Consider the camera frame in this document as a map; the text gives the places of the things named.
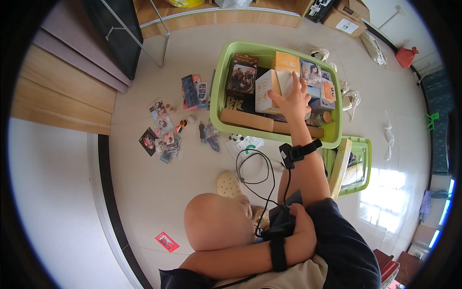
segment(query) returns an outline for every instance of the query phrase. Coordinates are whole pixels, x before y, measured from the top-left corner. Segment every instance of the white floor tile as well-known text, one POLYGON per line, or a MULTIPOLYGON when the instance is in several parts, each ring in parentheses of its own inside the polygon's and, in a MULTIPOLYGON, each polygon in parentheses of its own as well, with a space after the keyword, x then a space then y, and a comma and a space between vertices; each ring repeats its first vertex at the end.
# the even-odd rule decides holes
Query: white floor tile
MULTIPOLYGON (((145 39, 144 46, 156 59, 160 59, 164 39, 162 35, 145 39)), ((348 80, 362 98, 353 121, 349 112, 344 113, 343 135, 372 142, 369 187, 336 201, 372 249, 380 248, 398 257, 407 249, 417 225, 430 164, 425 103, 410 69, 401 68, 393 51, 382 42, 379 44, 389 62, 387 69, 369 57, 359 39, 307 19, 297 29, 260 24, 203 25, 171 32, 163 68, 141 52, 133 87, 127 94, 117 94, 112 116, 109 151, 115 198, 130 246, 153 287, 160 285, 158 269, 174 269, 192 252, 183 224, 187 203, 198 194, 215 192, 215 180, 221 172, 235 171, 235 160, 225 144, 229 134, 219 137, 220 154, 208 144, 203 146, 198 126, 199 121, 207 123, 208 113, 184 111, 181 97, 181 78, 200 74, 202 81, 209 82, 224 44, 231 39, 264 42, 306 54, 315 47, 330 51, 328 60, 337 65, 339 78, 348 80), (158 98, 177 106, 177 113, 170 116, 175 125, 189 114, 197 118, 180 133, 181 152, 168 165, 159 160, 158 154, 149 157, 138 142, 148 127, 156 127, 148 108, 158 98), (389 161, 385 160, 385 110, 395 136, 389 161), (163 231, 180 245, 174 253, 167 253, 155 240, 163 231)), ((261 148, 274 168, 273 200, 282 173, 281 144, 265 140, 261 148)), ((266 163, 260 156, 244 165, 243 177, 248 182, 260 181, 266 175, 266 163)), ((249 186, 267 197, 273 186, 272 175, 263 184, 249 186)), ((264 205, 265 201, 247 188, 244 192, 253 205, 264 205)))

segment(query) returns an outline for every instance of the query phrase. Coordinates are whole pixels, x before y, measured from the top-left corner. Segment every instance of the metal chair leg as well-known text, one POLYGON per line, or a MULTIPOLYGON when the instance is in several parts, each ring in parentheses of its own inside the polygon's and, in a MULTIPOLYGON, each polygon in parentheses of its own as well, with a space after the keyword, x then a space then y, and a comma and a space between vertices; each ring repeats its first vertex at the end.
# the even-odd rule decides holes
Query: metal chair leg
POLYGON ((169 44, 169 39, 170 39, 170 31, 167 29, 167 26, 165 26, 165 23, 164 23, 164 20, 162 19, 162 17, 160 17, 159 11, 157 10, 157 7, 154 5, 154 2, 152 0, 149 0, 149 2, 151 3, 152 7, 156 11, 157 17, 159 17, 160 22, 162 22, 162 25, 164 26, 165 31, 167 31, 167 40, 165 41, 165 45, 164 45, 164 56, 162 58, 162 64, 160 66, 160 67, 162 67, 162 66, 164 66, 164 63, 165 63, 165 57, 166 57, 166 54, 167 54, 167 45, 169 44))
POLYGON ((136 36, 130 31, 130 29, 125 25, 125 23, 122 21, 122 19, 119 18, 119 16, 115 13, 115 11, 111 8, 111 6, 109 6, 109 4, 106 2, 106 0, 101 0, 101 2, 104 4, 104 6, 106 6, 106 8, 109 10, 109 12, 111 12, 112 16, 114 16, 114 18, 119 22, 119 24, 123 27, 123 29, 130 35, 130 37, 136 42, 136 44, 138 44, 138 46, 156 63, 156 65, 161 68, 164 66, 165 64, 165 56, 166 56, 166 52, 167 52, 167 45, 168 45, 168 42, 169 42, 169 38, 170 38, 170 32, 167 30, 167 27, 165 26, 165 23, 164 21, 162 20, 162 18, 160 17, 159 15, 159 12, 157 11, 157 8, 156 6, 154 5, 154 3, 151 1, 151 4, 152 6, 154 7, 154 9, 156 10, 156 14, 158 15, 160 21, 162 22, 162 24, 164 25, 165 29, 167 30, 167 40, 165 41, 165 45, 164 45, 164 56, 162 58, 162 63, 159 64, 155 59, 154 57, 152 57, 149 52, 147 52, 147 50, 143 47, 143 45, 141 44, 141 42, 138 41, 138 39, 136 38, 136 36))

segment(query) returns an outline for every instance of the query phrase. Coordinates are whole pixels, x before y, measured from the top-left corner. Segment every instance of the red card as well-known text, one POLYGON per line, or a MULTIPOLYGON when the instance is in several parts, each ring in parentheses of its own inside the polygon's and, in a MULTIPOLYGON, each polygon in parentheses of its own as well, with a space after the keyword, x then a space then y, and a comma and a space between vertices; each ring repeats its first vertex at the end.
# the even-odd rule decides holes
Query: red card
POLYGON ((160 233, 160 235, 156 237, 156 240, 170 253, 180 247, 180 245, 175 243, 175 241, 172 240, 165 232, 160 233))

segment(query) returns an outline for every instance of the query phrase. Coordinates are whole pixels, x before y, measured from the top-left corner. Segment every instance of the red bag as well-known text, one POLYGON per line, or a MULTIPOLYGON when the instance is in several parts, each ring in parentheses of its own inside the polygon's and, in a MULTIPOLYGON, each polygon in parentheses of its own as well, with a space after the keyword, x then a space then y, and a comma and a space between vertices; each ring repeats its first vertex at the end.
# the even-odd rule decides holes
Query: red bag
POLYGON ((414 60, 414 55, 416 54, 419 54, 419 52, 414 46, 412 47, 412 50, 406 48, 398 49, 398 52, 396 53, 395 57, 402 67, 409 68, 411 67, 412 60, 414 60))

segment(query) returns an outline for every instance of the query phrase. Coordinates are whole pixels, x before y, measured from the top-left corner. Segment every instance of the panda figurine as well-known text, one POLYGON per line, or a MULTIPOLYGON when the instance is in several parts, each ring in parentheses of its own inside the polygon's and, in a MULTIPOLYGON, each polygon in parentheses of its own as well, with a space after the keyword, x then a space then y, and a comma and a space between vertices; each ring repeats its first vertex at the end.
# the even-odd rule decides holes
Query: panda figurine
POLYGON ((244 137, 242 135, 231 134, 230 135, 230 140, 235 141, 235 142, 243 141, 244 137))

